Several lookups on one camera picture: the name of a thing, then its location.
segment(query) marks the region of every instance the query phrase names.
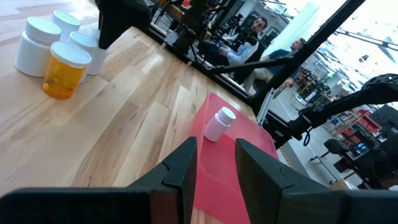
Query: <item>orange pill bottle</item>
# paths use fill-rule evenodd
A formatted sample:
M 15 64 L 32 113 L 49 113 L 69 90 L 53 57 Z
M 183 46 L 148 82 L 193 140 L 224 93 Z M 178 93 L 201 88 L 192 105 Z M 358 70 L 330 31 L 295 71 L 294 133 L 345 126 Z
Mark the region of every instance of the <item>orange pill bottle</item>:
M 64 42 L 54 42 L 50 51 L 43 91 L 59 100 L 71 98 L 91 62 L 90 54 L 75 44 Z

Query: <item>white shirt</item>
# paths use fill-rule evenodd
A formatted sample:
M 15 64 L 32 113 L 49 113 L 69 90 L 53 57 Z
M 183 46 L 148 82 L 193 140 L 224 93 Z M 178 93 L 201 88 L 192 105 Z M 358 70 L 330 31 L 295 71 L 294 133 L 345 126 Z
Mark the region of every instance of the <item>white shirt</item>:
M 238 35 L 232 37 L 224 37 L 224 40 L 234 40 Z M 226 58 L 230 65 L 240 65 L 243 64 L 249 57 L 251 57 L 259 47 L 259 42 L 255 45 L 245 42 L 243 45 L 239 46 L 238 51 L 235 52 L 231 48 L 227 47 L 228 54 Z

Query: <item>wooden table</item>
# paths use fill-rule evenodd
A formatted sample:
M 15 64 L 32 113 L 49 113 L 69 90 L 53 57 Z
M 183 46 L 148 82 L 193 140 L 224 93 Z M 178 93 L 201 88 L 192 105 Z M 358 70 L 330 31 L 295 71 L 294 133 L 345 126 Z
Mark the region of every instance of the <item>wooden table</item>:
M 14 67 L 26 18 L 50 19 L 60 9 L 81 19 L 81 31 L 88 32 L 97 26 L 98 11 L 86 1 L 1 2 L 1 195 L 31 186 L 126 186 L 186 140 L 211 92 L 255 120 L 249 106 L 133 28 L 73 98 L 50 98 L 42 78 Z M 193 223 L 205 222 L 218 221 L 194 209 Z

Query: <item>blue shirt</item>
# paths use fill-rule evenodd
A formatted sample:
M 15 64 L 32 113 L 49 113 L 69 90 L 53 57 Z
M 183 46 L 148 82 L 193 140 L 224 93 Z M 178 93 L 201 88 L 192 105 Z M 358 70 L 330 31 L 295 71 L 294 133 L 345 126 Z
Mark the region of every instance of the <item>blue shirt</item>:
M 232 37 L 224 37 L 224 40 L 234 40 L 238 35 Z M 228 54 L 226 58 L 230 65 L 241 65 L 243 64 L 249 57 L 251 57 L 255 51 L 259 47 L 259 42 L 255 45 L 249 44 L 249 42 L 245 42 L 243 45 L 239 46 L 238 51 L 235 52 L 231 48 L 227 48 Z
M 269 54 L 268 57 L 269 59 L 278 59 L 280 57 L 285 57 L 288 56 L 291 52 L 284 50 L 284 49 L 279 49 L 274 51 L 273 53 Z M 272 72 L 272 74 L 276 75 L 279 70 L 281 70 L 284 67 L 284 65 L 277 65 L 273 67 L 269 67 L 268 70 Z M 289 78 L 295 78 L 297 72 L 299 72 L 299 69 L 296 69 L 292 74 L 289 75 Z

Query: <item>white bottle cap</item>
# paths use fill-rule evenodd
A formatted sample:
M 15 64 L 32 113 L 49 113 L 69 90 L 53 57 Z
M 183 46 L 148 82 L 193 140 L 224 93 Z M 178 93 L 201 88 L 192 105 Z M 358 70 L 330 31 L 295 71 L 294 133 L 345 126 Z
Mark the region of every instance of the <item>white bottle cap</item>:
M 71 32 L 68 42 L 89 48 L 97 47 L 97 41 L 95 41 L 94 37 L 90 37 L 81 32 Z
M 98 41 L 100 39 L 100 33 L 101 31 L 99 29 L 92 29 L 90 35 Z
M 86 68 L 91 62 L 90 54 L 76 44 L 57 41 L 51 45 L 50 51 L 59 61 L 76 68 Z
M 67 12 L 55 10 L 52 14 L 52 21 L 61 29 L 78 30 L 80 21 Z
M 225 106 L 218 111 L 217 117 L 226 125 L 230 125 L 236 119 L 235 114 Z
M 49 44 L 60 40 L 61 36 L 59 26 L 39 17 L 27 18 L 25 31 L 33 38 Z

